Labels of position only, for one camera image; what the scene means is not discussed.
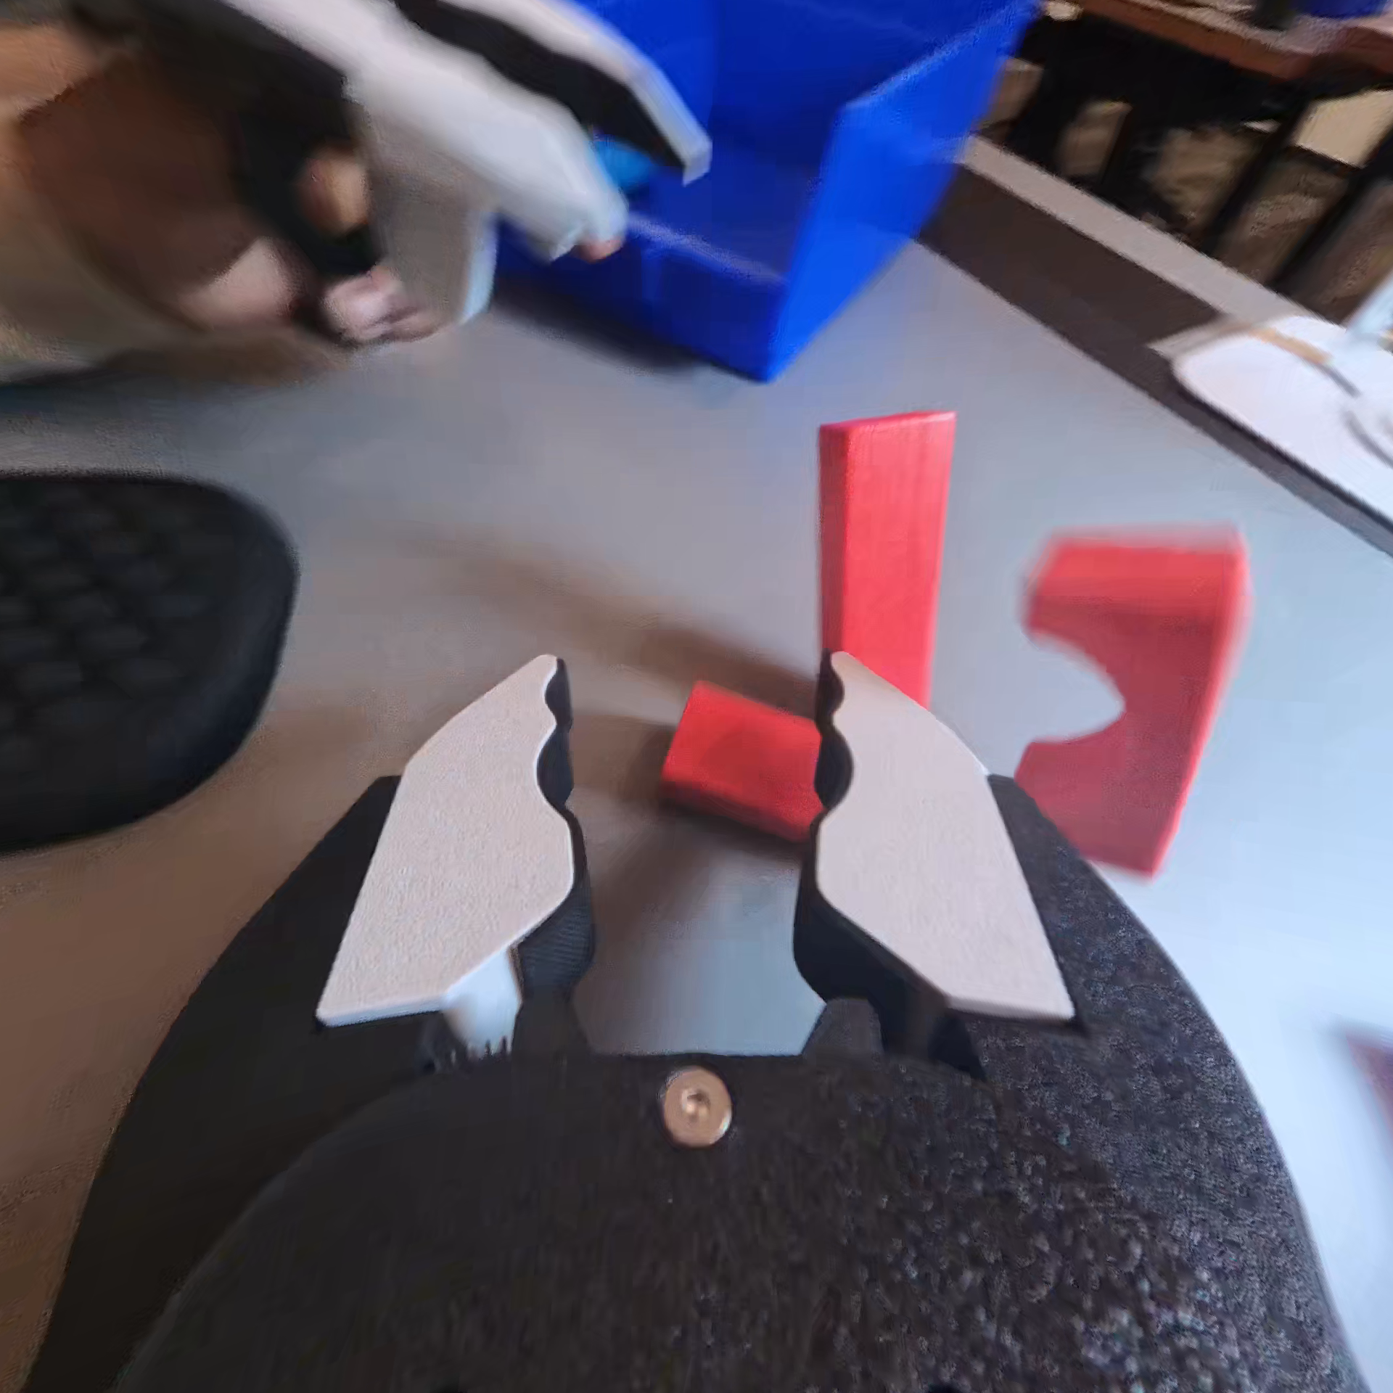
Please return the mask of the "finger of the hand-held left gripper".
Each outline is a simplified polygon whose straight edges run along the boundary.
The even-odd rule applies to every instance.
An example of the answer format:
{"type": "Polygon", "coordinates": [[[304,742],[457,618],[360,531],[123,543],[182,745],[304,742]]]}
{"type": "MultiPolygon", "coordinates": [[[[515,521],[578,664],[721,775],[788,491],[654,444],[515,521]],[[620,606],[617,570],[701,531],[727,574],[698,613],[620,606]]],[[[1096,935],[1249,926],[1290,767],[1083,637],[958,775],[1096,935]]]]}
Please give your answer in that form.
{"type": "Polygon", "coordinates": [[[711,171],[711,138],[663,72],[575,3],[398,3],[398,11],[488,85],[474,144],[512,182],[610,182],[595,132],[654,157],[680,182],[711,171]]]}
{"type": "Polygon", "coordinates": [[[628,201],[612,182],[560,182],[498,172],[474,140],[488,132],[488,85],[474,59],[415,29],[394,3],[296,3],[286,32],[347,45],[370,21],[378,35],[360,63],[365,88],[389,93],[391,130],[425,140],[432,182],[457,184],[469,209],[489,213],[495,228],[512,225],[547,260],[584,251],[607,253],[628,233],[628,201]]]}

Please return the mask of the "red wooden arch block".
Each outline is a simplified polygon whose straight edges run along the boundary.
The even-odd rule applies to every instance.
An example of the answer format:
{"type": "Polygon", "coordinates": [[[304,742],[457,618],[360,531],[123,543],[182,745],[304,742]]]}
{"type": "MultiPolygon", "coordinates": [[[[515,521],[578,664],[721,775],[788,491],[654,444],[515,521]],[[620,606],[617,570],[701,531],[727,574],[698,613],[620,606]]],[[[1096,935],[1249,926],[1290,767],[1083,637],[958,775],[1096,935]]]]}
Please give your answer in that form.
{"type": "Polygon", "coordinates": [[[1023,629],[1096,668],[1103,728],[1034,740],[1016,785],[1091,862],[1156,877],[1181,823],[1250,610],[1232,531],[1063,534],[1026,588],[1023,629]]]}

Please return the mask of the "red rectangular wooden block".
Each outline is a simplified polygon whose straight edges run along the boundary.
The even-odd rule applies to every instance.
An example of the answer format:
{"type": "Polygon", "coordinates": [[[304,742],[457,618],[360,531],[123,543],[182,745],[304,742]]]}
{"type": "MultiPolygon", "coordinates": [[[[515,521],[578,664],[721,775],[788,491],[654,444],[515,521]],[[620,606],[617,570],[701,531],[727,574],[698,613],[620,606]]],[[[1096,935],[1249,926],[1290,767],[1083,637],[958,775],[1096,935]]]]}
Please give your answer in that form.
{"type": "Polygon", "coordinates": [[[955,413],[822,424],[819,640],[931,707],[955,413]]]}
{"type": "Polygon", "coordinates": [[[693,683],[660,762],[663,801],[787,843],[808,841],[819,730],[810,719],[693,683]]]}

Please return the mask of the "brown wooden table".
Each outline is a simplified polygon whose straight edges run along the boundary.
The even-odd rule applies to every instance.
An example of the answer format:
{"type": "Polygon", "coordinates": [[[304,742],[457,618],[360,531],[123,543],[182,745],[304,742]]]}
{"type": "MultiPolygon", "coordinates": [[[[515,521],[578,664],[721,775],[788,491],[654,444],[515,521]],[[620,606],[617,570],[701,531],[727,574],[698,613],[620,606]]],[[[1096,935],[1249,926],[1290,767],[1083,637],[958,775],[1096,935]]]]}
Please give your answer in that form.
{"type": "Polygon", "coordinates": [[[1140,138],[1188,124],[1266,124],[1269,132],[1190,235],[1218,253],[1262,193],[1275,165],[1321,101],[1389,93],[1389,3],[1371,15],[1316,15],[1286,3],[1286,29],[1256,23],[1262,3],[1239,11],[1212,3],[1073,3],[1095,45],[1140,49],[1140,77],[1119,101],[1140,138]]]}

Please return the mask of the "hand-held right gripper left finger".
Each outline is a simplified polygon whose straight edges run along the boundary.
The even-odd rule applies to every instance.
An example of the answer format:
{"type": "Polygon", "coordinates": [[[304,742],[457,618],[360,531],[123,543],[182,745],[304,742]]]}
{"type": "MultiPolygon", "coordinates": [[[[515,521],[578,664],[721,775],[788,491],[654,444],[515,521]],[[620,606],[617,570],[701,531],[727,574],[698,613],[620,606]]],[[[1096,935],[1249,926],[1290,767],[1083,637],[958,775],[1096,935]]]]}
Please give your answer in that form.
{"type": "Polygon", "coordinates": [[[543,653],[404,766],[318,1002],[327,1028],[441,1017],[474,1057],[524,1005],[567,998],[596,928],[572,773],[567,672],[543,653]]]}

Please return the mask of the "blue plastic bin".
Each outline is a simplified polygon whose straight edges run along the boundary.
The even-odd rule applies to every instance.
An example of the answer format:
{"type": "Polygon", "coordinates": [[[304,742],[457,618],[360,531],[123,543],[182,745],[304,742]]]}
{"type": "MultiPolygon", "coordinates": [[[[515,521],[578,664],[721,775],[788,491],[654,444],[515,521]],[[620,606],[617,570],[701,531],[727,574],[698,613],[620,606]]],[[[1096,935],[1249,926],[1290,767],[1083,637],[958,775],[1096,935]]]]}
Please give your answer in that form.
{"type": "Polygon", "coordinates": [[[1034,3],[590,3],[673,81],[711,168],[654,168],[625,245],[499,278],[737,374],[782,374],[943,200],[1034,3]]]}

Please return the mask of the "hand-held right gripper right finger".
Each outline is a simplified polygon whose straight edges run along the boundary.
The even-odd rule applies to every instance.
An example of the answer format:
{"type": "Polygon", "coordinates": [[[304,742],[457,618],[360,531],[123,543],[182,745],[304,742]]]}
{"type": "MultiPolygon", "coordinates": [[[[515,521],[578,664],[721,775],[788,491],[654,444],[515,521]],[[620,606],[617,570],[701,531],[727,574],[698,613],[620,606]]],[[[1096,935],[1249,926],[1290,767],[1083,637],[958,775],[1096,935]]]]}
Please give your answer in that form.
{"type": "Polygon", "coordinates": [[[931,1055],[969,1017],[1071,1027],[1053,958],[982,762],[845,651],[816,679],[819,812],[791,951],[827,1005],[865,1002],[888,1055],[931,1055]]]}

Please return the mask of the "white document stand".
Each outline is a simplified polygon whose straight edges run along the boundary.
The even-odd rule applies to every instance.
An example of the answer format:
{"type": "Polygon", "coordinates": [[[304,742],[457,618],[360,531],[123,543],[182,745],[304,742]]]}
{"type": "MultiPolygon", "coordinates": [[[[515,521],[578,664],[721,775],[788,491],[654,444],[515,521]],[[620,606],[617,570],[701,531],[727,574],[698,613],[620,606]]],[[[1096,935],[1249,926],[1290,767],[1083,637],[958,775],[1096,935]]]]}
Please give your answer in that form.
{"type": "Polygon", "coordinates": [[[1173,358],[1195,403],[1389,525],[1389,278],[1347,322],[1225,324],[1173,358]]]}

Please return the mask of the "person's left hand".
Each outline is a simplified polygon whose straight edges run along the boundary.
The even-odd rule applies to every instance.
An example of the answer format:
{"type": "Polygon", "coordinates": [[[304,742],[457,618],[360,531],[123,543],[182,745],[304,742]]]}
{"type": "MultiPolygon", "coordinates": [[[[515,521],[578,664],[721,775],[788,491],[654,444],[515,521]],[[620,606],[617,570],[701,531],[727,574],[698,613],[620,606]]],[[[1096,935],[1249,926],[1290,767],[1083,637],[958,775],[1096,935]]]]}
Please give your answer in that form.
{"type": "Polygon", "coordinates": [[[327,278],[236,197],[218,120],[145,58],[1,27],[1,377],[320,315],[347,345],[442,317],[385,268],[327,278]]]}

